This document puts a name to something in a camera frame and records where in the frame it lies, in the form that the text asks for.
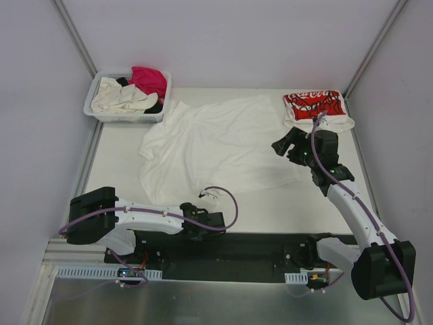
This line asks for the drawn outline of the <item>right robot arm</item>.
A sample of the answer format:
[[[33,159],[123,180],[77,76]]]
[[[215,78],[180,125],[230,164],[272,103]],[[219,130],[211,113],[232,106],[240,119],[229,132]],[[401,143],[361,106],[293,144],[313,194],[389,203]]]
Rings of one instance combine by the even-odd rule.
[[[415,247],[400,241],[362,201],[354,176],[339,162],[338,135],[324,130],[308,134],[294,127],[271,147],[311,170],[313,183],[343,216],[358,244],[350,248],[331,234],[321,234],[304,250],[305,261],[312,267],[329,261],[350,272],[364,300],[403,293],[412,297]]]

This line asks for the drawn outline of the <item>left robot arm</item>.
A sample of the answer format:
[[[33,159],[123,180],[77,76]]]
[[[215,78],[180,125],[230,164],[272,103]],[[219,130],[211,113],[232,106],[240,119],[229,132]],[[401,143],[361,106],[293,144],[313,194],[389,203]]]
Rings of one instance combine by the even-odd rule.
[[[136,263],[143,255],[137,232],[202,241],[225,231],[222,213],[210,213],[190,202],[165,207],[137,204],[117,197],[116,190],[106,186],[73,198],[68,223],[59,233],[69,244],[100,244],[127,263]]]

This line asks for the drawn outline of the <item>plain white t-shirt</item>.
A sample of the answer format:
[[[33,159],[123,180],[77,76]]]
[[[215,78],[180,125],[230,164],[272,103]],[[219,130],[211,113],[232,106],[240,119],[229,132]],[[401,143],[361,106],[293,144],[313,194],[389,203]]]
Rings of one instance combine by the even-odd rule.
[[[271,147],[283,133],[265,95],[200,107],[177,102],[143,136],[139,183],[154,205],[198,203],[206,187],[238,194],[284,186],[299,174]]]

